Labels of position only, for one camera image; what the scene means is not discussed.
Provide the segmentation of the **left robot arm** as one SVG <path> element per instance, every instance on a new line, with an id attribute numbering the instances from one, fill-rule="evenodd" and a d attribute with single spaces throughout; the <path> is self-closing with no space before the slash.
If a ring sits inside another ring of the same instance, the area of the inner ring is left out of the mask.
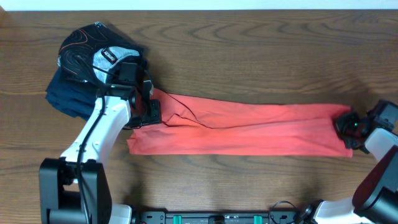
<path id="1" fill-rule="evenodd" d="M 104 168 L 122 129 L 161 122 L 150 72 L 123 62 L 103 86 L 94 110 L 71 146 L 39 169 L 42 223 L 139 223 L 129 205 L 113 203 Z"/>

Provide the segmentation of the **red soccer t-shirt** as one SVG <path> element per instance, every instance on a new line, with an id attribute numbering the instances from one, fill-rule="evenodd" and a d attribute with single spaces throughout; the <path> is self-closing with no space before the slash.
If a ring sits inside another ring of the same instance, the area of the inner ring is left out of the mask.
<path id="1" fill-rule="evenodd" d="M 165 93 L 156 89 L 160 124 L 127 140 L 138 155 L 352 157 L 333 120 L 350 111 L 338 104 L 254 105 Z"/>

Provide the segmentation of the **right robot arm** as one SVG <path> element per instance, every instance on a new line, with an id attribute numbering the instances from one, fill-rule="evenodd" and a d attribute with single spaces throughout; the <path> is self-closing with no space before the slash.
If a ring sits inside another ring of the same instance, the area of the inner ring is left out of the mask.
<path id="1" fill-rule="evenodd" d="M 397 105 L 379 100 L 361 118 L 356 112 L 335 123 L 346 148 L 371 154 L 377 164 L 354 195 L 337 201 L 319 200 L 295 217 L 295 223 L 397 223 Z"/>

